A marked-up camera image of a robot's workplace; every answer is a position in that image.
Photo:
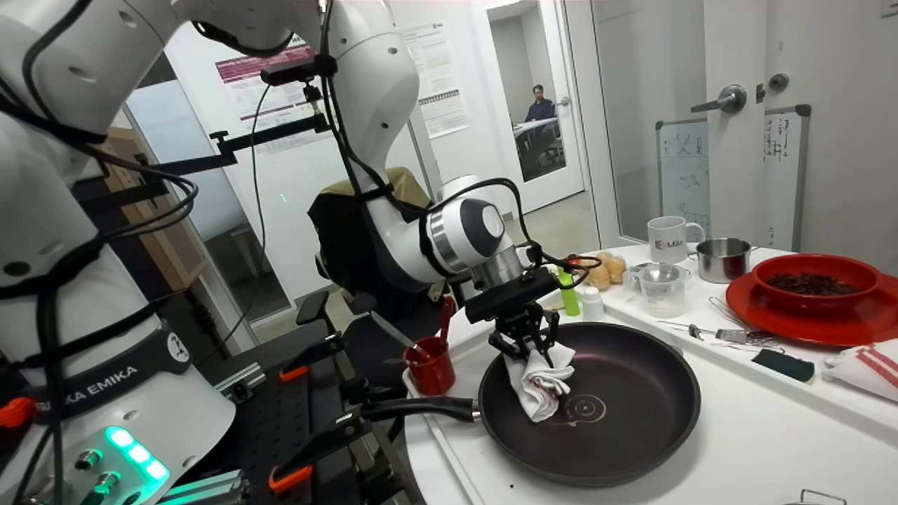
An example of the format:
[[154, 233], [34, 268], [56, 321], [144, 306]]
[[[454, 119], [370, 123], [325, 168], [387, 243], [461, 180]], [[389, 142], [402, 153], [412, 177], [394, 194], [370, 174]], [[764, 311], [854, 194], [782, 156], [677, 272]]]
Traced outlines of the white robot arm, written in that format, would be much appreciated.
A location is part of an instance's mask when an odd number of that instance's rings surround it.
[[500, 229], [450, 195], [408, 220], [385, 194], [385, 156], [419, 95], [416, 63], [385, 0], [0, 0], [4, 351], [34, 356], [140, 303], [137, 282], [71, 184], [102, 153], [106, 129], [183, 24], [251, 53], [318, 39], [333, 67], [332, 104], [345, 170], [368, 198], [387, 262], [412, 282], [478, 279], [509, 290]]

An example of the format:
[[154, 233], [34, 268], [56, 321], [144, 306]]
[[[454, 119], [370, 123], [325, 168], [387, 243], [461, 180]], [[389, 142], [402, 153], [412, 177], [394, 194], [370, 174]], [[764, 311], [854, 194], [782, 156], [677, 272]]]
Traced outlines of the robot base with lights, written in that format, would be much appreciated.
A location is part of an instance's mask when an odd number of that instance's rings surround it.
[[4, 464], [4, 505], [152, 505], [225, 439], [237, 405], [194, 366], [114, 246], [183, 220], [197, 187], [102, 229], [63, 177], [74, 153], [112, 160], [4, 97], [4, 341], [34, 404]]

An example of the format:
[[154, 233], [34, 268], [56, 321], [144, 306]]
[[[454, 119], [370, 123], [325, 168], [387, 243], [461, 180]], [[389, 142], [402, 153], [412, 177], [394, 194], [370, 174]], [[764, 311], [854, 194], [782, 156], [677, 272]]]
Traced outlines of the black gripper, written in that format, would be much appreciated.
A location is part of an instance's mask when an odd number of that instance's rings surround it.
[[467, 303], [471, 321], [493, 320], [488, 341], [505, 356], [545, 352], [556, 337], [556, 311], [545, 311], [540, 296], [558, 288], [558, 279], [548, 268], [526, 272], [516, 279], [493, 285]]

